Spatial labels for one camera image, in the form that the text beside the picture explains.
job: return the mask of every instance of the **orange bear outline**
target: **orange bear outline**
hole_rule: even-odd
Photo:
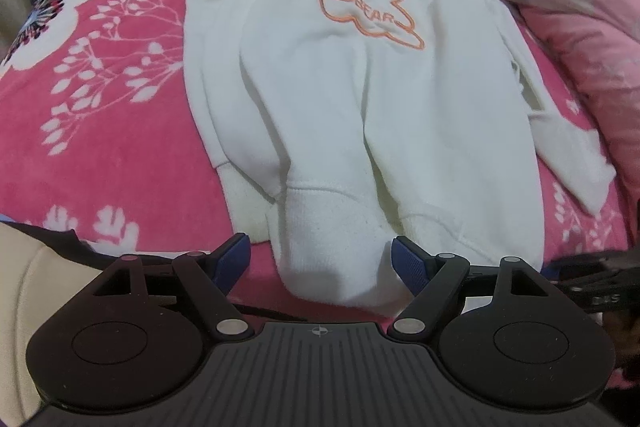
[[[338,0],[338,1],[355,2],[355,0]],[[336,17],[334,15],[331,15],[326,10],[326,7],[324,6],[324,0],[319,0],[320,8],[322,9],[322,13],[324,13],[324,15],[327,18],[331,19],[332,21],[336,21],[336,22],[353,22],[354,25],[356,26],[356,28],[358,29],[358,31],[360,33],[362,33],[363,35],[367,36],[367,37],[374,37],[374,38],[387,37],[388,39],[391,39],[393,42],[397,42],[398,44],[402,44],[403,46],[407,46],[409,48],[413,48],[414,50],[423,50],[424,49],[424,41],[422,40],[420,35],[418,35],[415,32],[415,22],[412,19],[412,17],[400,6],[400,3],[402,1],[403,0],[392,0],[392,1],[390,1],[390,4],[392,6],[394,6],[402,15],[404,15],[407,18],[407,20],[409,21],[409,25],[406,26],[406,25],[404,25],[402,23],[399,23],[395,19],[394,19],[394,23],[396,24],[396,26],[398,26],[399,28],[402,28],[404,31],[406,31],[410,35],[413,35],[418,40],[418,42],[419,42],[418,45],[411,44],[410,42],[406,42],[406,41],[403,41],[401,39],[398,39],[397,37],[393,36],[391,33],[389,33],[386,30],[381,31],[381,32],[371,32],[371,31],[369,31],[369,30],[367,30],[367,29],[362,27],[362,25],[360,24],[358,18],[355,15],[347,15],[345,17]]]

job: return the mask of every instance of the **crosshair marking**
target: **crosshair marking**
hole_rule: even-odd
[[[324,326],[316,326],[315,328],[313,328],[311,331],[314,335],[317,335],[318,337],[322,337],[323,335],[326,335],[327,333],[331,333],[331,330],[328,330],[327,328],[325,328]]]

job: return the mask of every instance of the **white sleeve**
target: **white sleeve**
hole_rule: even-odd
[[[595,216],[616,176],[602,155],[598,131],[581,129],[560,114],[509,9],[499,0],[486,0],[486,4],[513,57],[536,152],[581,206]]]
[[[184,19],[184,83],[187,99],[212,166],[222,182],[229,217],[235,232],[249,235],[252,243],[268,241],[266,213],[271,201],[226,157],[209,113],[202,59],[206,35],[216,25],[224,0],[187,0]]]
[[[228,163],[209,115],[204,89],[202,57],[205,36],[216,23],[223,0],[186,0],[184,17],[184,83],[187,99],[202,142],[215,169]]]

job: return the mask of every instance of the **sweatshirt sleeve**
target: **sweatshirt sleeve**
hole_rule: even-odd
[[[224,0],[186,0],[184,17],[184,83],[193,119],[215,169],[228,163],[209,116],[204,89],[202,57],[206,35],[215,26],[218,9]]]
[[[509,9],[499,0],[486,0],[486,4],[511,54],[538,156],[581,206],[597,215],[616,175],[602,154],[598,131],[581,129],[560,114]]]

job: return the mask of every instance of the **black cable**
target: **black cable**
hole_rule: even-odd
[[[293,315],[287,315],[286,313],[280,313],[274,310],[245,306],[244,304],[234,304],[234,306],[242,315],[252,315],[254,317],[262,317],[265,319],[283,322],[308,322],[308,320],[302,319],[301,317],[294,317]]]

